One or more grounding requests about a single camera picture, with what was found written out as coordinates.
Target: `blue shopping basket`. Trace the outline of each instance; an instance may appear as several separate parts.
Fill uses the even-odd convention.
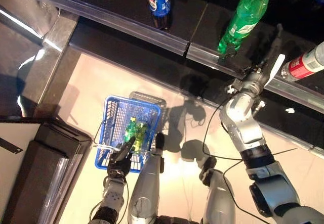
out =
[[[109,96],[105,101],[105,108],[100,133],[100,145],[95,165],[99,169],[107,169],[111,148],[124,143],[126,127],[131,117],[147,124],[144,142],[139,153],[133,153],[131,172],[140,172],[146,160],[146,153],[150,150],[156,127],[160,118],[160,107],[156,104],[127,99],[118,96]]]

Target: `pepsi bottle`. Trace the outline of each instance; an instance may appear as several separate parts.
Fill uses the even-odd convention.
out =
[[[171,1],[148,0],[154,25],[158,29],[169,29],[171,26]]]

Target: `robotic hand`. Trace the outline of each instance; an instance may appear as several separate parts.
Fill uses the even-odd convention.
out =
[[[124,204],[123,192],[125,177],[131,169],[132,153],[130,150],[135,137],[125,142],[119,151],[113,151],[109,157],[108,176],[104,181],[103,200],[89,224],[116,224],[120,209]]]
[[[220,119],[254,181],[250,191],[256,207],[264,217],[277,223],[324,223],[324,215],[301,206],[299,197],[280,163],[274,160],[251,107],[264,86],[280,68],[285,56],[279,55],[282,28],[261,66],[251,70],[239,83],[237,92],[220,112]]]

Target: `green bottle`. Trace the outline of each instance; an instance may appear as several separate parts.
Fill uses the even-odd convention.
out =
[[[269,0],[240,0],[236,12],[230,21],[224,36],[218,45],[218,52],[226,53],[229,44],[233,44],[237,51],[242,39],[247,37],[257,25],[265,11]]]
[[[126,130],[125,130],[124,141],[128,142],[131,137],[134,137],[136,135],[136,131],[137,131],[136,118],[131,117],[131,120],[128,123]]]
[[[136,141],[134,143],[135,151],[140,151],[144,143],[145,135],[147,131],[146,123],[139,123],[136,130]]]

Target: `shelf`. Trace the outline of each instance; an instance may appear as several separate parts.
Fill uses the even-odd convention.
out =
[[[152,26],[147,0],[49,1],[177,55],[187,54],[188,59],[239,79],[242,78],[241,71],[244,68],[260,60],[259,47],[274,30],[273,25],[258,23],[237,55],[220,61],[215,48],[237,0],[172,0],[173,24],[169,31],[160,31]],[[312,41],[286,31],[282,36],[282,53],[286,55],[286,61],[315,46]],[[323,75],[324,72],[320,72],[297,83],[288,83],[276,77],[266,89],[324,113]]]
[[[215,51],[197,44],[190,44],[187,58],[238,79],[242,79],[243,77],[239,72],[239,68],[232,61],[220,62]],[[324,95],[310,90],[305,86],[286,82],[277,76],[265,89],[324,114]]]
[[[205,8],[204,0],[172,0],[169,31],[155,29],[147,0],[49,0],[58,7],[183,55]]]

